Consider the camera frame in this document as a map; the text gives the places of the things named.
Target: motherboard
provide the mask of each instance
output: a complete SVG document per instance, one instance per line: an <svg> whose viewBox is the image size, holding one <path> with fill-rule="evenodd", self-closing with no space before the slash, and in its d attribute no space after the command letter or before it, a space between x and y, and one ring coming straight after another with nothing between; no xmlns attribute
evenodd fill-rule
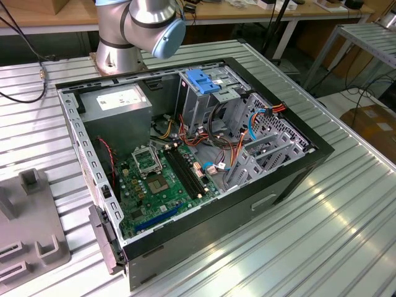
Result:
<svg viewBox="0 0 396 297"><path fill-rule="evenodd" d="M126 238L220 194L184 144L159 151L139 149L116 169L124 213L120 227Z"/></svg>

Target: blue robot arm cap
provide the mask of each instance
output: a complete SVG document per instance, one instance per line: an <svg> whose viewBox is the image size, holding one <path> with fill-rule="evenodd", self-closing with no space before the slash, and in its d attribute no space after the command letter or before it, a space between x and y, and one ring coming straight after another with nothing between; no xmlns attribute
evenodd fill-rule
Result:
<svg viewBox="0 0 396 297"><path fill-rule="evenodd" d="M185 34L186 24L181 19L174 20L158 39L152 55L160 59L172 57L183 42Z"/></svg>

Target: metal shelf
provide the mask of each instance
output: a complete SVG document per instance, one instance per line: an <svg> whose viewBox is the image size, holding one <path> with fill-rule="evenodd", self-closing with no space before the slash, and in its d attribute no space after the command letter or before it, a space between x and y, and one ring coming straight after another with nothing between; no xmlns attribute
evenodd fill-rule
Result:
<svg viewBox="0 0 396 297"><path fill-rule="evenodd" d="M390 31L379 24L337 25L314 64L311 66L303 87L307 89L309 83L321 66L327 53L339 36L359 46L362 50L372 54L392 68L396 68L396 32Z"/></svg>

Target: blue latch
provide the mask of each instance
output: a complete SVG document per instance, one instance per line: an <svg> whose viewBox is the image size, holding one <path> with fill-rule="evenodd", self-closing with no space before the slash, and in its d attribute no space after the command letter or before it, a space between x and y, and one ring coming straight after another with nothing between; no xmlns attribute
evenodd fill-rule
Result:
<svg viewBox="0 0 396 297"><path fill-rule="evenodd" d="M200 69L188 70L186 71L186 74L189 80L191 80L191 82L199 89L202 94L209 94L220 90L220 87L214 84L209 79L209 76L204 74L204 72Z"/></svg>

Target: slotted aluminum surface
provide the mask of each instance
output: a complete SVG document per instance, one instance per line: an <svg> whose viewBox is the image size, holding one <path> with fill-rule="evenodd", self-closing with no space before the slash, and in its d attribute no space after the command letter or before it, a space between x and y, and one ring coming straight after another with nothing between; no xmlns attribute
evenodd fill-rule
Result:
<svg viewBox="0 0 396 297"><path fill-rule="evenodd" d="M341 25L339 33L382 62L396 67L396 32L372 23Z"/></svg>
<svg viewBox="0 0 396 297"><path fill-rule="evenodd" d="M291 197L169 271L135 296L390 296L396 290L394 166L248 45L183 46L149 68L232 56L304 119L335 152ZM46 64L50 88L31 105L0 98L0 178L44 168L72 259L4 296L129 296L122 274L108 274L88 222L91 198L67 135L56 82L97 77L89 58ZM38 65L0 68L0 89L31 99Z"/></svg>

